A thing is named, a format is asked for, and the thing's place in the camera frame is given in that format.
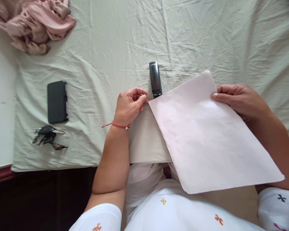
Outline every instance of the red string bracelet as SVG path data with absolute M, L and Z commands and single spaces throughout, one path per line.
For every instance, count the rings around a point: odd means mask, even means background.
M 124 128 L 125 130 L 129 130 L 130 127 L 131 127 L 131 125 L 129 125 L 129 126 L 127 126 L 127 127 L 123 127 L 123 126 L 121 126 L 121 125 L 116 124 L 114 121 L 112 121 L 110 124 L 106 124 L 106 125 L 102 126 L 102 128 L 103 128 L 103 127 L 106 127 L 106 126 L 108 126 L 108 125 L 111 125 L 111 124 L 113 124 L 113 125 L 115 125 L 115 126 L 117 126 L 117 127 L 120 127 L 120 128 Z

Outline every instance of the keys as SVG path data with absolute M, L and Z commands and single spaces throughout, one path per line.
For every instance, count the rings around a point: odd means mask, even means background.
M 57 144 L 54 142 L 57 133 L 64 133 L 56 130 L 54 127 L 50 125 L 46 125 L 42 128 L 35 130 L 34 139 L 32 141 L 35 146 L 42 147 L 44 144 L 50 143 L 55 150 L 61 150 L 63 148 L 67 148 L 67 146 Z

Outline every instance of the white clothing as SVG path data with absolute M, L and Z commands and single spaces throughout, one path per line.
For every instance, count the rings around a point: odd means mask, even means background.
M 173 165 L 171 173 L 176 176 Z M 259 222 L 267 231 L 289 231 L 289 191 L 268 188 L 259 195 Z M 189 195 L 158 164 L 134 164 L 127 184 L 127 227 L 131 230 L 264 230 L 218 207 L 199 194 Z M 100 204 L 86 211 L 70 231 L 120 230 L 120 209 Z

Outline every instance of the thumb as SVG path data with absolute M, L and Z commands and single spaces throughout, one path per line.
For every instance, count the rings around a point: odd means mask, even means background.
M 227 103 L 230 104 L 232 102 L 232 95 L 227 95 L 227 94 L 223 94 L 223 93 L 213 93 L 211 95 L 211 98 L 214 99 L 215 101 L 218 102 L 223 102 L 223 103 Z
M 136 105 L 138 109 L 140 109 L 141 106 L 145 103 L 146 99 L 147 99 L 147 95 L 142 95 L 137 99 L 137 101 L 134 102 L 134 104 Z

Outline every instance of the smartphone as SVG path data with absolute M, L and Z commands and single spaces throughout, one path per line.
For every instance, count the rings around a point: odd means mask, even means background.
M 58 81 L 47 85 L 47 105 L 50 124 L 68 121 L 66 82 Z

